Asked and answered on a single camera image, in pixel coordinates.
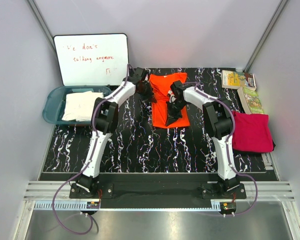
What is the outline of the orange t shirt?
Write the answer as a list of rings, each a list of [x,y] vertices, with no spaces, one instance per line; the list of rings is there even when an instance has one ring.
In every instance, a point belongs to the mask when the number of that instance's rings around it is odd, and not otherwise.
[[[154,98],[156,103],[152,103],[152,124],[157,128],[183,128],[189,127],[190,122],[188,119],[187,109],[184,107],[181,110],[182,118],[179,118],[176,122],[166,126],[168,117],[167,102],[169,101],[168,92],[171,90],[171,85],[175,81],[181,81],[185,83],[188,74],[186,72],[173,73],[168,75],[154,75],[149,76],[149,82],[152,87]]]

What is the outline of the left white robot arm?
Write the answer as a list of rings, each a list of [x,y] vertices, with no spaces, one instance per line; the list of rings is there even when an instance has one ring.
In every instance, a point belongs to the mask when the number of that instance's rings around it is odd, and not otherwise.
[[[119,122],[120,106],[135,94],[145,101],[155,103],[154,93],[149,82],[149,71],[145,68],[132,68],[127,65],[127,75],[119,87],[105,98],[98,97],[94,102],[91,126],[92,135],[88,154],[81,171],[75,178],[75,184],[87,198],[98,193],[100,165],[108,139],[112,136]]]

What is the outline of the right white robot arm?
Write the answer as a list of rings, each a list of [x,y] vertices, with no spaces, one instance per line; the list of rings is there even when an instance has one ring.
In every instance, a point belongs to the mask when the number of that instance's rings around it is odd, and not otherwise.
[[[167,127],[182,118],[182,110],[187,104],[202,110],[204,130],[213,141],[218,164],[219,180],[210,194],[229,198],[240,186],[232,147],[235,120],[229,102],[199,90],[194,82],[182,83],[179,80],[171,84],[167,95]]]

